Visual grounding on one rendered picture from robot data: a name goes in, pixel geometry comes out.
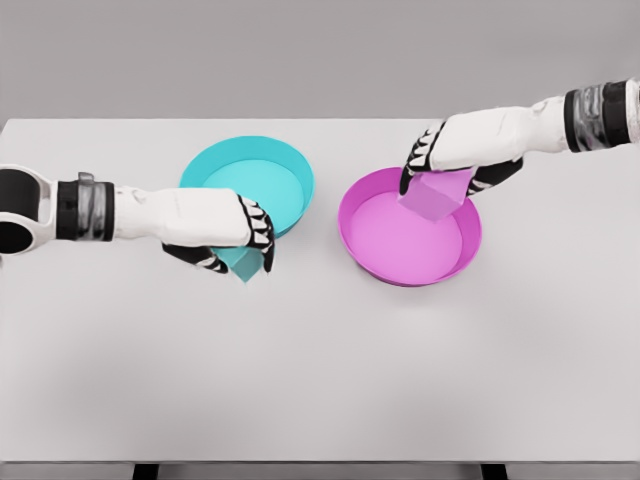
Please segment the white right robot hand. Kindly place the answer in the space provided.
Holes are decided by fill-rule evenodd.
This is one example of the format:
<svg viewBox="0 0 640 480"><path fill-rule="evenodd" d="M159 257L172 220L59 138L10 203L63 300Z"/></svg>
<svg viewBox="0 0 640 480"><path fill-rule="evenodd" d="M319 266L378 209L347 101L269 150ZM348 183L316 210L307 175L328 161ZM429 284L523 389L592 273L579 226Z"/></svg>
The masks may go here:
<svg viewBox="0 0 640 480"><path fill-rule="evenodd" d="M399 194L408 192L418 173L470 169L468 197L491 189L524 165L524 153L509 122L515 109L498 108L456 114L433 122L411 147L403 166Z"/></svg>

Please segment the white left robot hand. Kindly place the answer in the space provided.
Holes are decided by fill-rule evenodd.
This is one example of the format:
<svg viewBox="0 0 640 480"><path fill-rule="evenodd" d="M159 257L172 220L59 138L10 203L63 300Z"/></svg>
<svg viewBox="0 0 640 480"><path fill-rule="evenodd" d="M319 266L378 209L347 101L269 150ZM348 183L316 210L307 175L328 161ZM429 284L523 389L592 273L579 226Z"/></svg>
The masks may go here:
<svg viewBox="0 0 640 480"><path fill-rule="evenodd" d="M228 265L215 248L249 247L262 256L270 272L275 257L275 231L269 214L254 200L231 189L188 189L179 196L176 215L165 223L162 249L190 265L219 274Z"/></svg>

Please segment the cyan block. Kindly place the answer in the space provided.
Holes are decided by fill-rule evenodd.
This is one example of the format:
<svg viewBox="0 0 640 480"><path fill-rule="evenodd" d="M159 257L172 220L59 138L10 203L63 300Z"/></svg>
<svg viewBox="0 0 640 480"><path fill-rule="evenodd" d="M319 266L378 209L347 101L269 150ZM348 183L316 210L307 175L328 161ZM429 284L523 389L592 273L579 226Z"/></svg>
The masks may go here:
<svg viewBox="0 0 640 480"><path fill-rule="evenodd" d="M259 249L251 247L216 247L212 251L244 283L247 283L263 268L263 256Z"/></svg>

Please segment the pink block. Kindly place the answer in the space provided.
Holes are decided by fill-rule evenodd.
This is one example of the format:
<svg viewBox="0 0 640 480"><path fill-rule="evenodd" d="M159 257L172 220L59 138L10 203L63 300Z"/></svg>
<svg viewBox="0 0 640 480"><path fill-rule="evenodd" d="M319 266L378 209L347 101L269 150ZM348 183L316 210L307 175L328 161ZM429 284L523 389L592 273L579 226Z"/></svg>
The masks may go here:
<svg viewBox="0 0 640 480"><path fill-rule="evenodd" d="M472 176L472 169L418 173L399 204L429 221L442 220L462 206Z"/></svg>

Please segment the cyan round plate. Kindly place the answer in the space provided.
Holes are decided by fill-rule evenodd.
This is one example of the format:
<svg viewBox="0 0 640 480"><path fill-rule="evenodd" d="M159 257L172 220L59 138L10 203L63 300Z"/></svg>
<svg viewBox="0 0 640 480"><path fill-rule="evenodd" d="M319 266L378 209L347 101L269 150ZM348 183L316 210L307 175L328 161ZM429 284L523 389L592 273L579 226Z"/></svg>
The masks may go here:
<svg viewBox="0 0 640 480"><path fill-rule="evenodd" d="M271 217L275 235L288 233L306 213L315 175L296 148L266 136L238 136L204 149L184 169L183 188L230 188L256 201Z"/></svg>

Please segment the magenta round plate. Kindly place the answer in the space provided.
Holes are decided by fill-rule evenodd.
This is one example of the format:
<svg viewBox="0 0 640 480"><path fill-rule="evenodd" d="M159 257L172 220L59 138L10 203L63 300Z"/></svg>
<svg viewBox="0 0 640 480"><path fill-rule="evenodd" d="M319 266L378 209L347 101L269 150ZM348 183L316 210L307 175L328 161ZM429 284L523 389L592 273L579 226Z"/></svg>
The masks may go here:
<svg viewBox="0 0 640 480"><path fill-rule="evenodd" d="M377 279L418 287L449 279L466 269L482 242L474 203L438 222L426 220L397 200L399 167L371 172L343 195L338 231L353 260Z"/></svg>

